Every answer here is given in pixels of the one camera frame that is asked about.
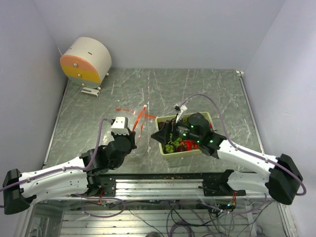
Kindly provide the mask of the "clear zip bag orange zipper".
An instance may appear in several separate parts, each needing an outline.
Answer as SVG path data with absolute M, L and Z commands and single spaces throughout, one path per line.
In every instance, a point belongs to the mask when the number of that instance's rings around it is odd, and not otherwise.
M 128 131 L 135 131 L 135 144 L 137 148 L 131 153 L 133 156 L 141 156 L 145 154 L 149 149 L 150 135 L 156 130 L 155 119 L 156 117 L 150 115 L 147 109 L 147 105 L 137 106 L 131 109 L 116 108 L 115 113 L 112 116 L 113 119 L 116 117 L 127 117 L 128 118 Z M 104 133 L 102 141 L 108 143 L 113 141 L 114 138 L 111 135 L 111 127 Z

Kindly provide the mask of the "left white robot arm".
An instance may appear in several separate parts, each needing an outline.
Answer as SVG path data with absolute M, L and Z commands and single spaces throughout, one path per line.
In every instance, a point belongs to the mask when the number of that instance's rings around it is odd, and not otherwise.
M 20 213 L 33 204 L 60 196 L 97 195 L 102 187 L 98 176 L 119 168 L 124 158 L 136 149 L 134 131 L 111 135 L 114 139 L 107 145 L 63 164 L 32 172 L 8 171 L 1 188 L 4 213 Z

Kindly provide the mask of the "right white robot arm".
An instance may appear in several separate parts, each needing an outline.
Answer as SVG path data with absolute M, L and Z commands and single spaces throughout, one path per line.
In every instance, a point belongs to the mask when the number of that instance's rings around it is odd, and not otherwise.
M 192 141 L 207 156 L 231 161 L 249 169 L 249 173 L 233 170 L 224 173 L 224 179 L 218 182 L 217 188 L 225 196 L 233 191 L 255 191 L 269 194 L 275 201 L 285 205 L 293 203 L 303 177 L 290 156 L 282 154 L 276 157 L 239 146 L 216 133 L 210 126 L 201 113 L 195 113 L 185 119 L 172 118 L 164 122 L 151 138 L 161 145 L 170 145 L 178 138 Z

